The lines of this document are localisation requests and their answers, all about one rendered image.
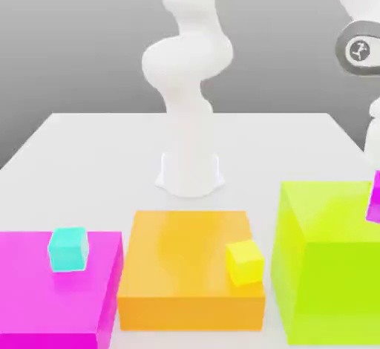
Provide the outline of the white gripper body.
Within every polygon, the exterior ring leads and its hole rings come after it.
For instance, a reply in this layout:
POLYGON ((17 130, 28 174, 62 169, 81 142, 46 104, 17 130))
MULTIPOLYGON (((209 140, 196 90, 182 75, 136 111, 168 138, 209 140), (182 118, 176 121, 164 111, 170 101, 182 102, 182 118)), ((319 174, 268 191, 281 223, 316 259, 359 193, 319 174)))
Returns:
POLYGON ((368 126, 364 156, 375 170, 380 171, 380 122, 371 122, 368 126))

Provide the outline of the small magenta cube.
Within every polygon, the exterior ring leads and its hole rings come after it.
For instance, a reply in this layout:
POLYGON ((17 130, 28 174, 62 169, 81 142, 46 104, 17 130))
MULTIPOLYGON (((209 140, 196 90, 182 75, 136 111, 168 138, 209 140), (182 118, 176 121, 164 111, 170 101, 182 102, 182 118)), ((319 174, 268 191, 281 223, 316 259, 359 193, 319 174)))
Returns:
POLYGON ((376 171, 373 188, 371 191, 366 220, 376 224, 380 224, 380 171, 376 171))

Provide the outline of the small yellow cube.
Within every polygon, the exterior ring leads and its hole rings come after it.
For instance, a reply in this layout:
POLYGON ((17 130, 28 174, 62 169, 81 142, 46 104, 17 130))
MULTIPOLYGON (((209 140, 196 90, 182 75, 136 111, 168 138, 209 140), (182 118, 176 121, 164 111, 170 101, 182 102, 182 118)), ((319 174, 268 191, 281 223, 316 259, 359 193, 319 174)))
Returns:
POLYGON ((264 256, 252 240, 226 245, 226 269, 236 287, 263 280, 264 256))

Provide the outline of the small cyan cube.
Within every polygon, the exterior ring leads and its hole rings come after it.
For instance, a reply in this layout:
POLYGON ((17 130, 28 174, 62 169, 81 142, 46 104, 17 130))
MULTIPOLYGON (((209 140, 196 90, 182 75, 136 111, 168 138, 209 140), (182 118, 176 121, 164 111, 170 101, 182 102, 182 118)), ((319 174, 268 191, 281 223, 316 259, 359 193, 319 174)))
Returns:
POLYGON ((47 250, 53 272, 84 271, 89 255, 88 232, 84 227, 57 228, 50 237, 47 250))

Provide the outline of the large lime box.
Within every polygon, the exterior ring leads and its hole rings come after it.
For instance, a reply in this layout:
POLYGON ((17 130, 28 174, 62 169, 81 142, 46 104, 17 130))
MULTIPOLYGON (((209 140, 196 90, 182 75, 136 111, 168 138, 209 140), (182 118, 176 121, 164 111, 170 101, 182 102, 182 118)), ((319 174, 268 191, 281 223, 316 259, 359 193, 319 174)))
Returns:
POLYGON ((380 346, 380 224, 369 181, 284 181, 271 279, 291 345, 380 346))

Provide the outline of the large orange box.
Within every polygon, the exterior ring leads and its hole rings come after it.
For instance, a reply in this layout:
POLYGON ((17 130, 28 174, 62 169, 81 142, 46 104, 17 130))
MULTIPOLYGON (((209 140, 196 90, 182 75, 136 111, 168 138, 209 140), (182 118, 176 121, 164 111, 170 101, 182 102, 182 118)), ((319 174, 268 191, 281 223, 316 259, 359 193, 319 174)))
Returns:
POLYGON ((252 237, 242 211, 138 211, 119 283, 123 331, 259 331, 266 295, 236 287, 226 245, 252 237))

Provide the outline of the large magenta box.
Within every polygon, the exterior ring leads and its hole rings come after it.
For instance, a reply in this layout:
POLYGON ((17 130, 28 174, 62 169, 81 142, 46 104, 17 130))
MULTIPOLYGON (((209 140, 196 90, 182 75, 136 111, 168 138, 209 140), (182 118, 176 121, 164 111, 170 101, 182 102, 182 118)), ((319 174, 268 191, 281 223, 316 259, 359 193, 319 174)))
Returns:
POLYGON ((109 349, 121 232, 89 232, 83 271, 50 268, 50 232, 0 232, 0 349, 109 349))

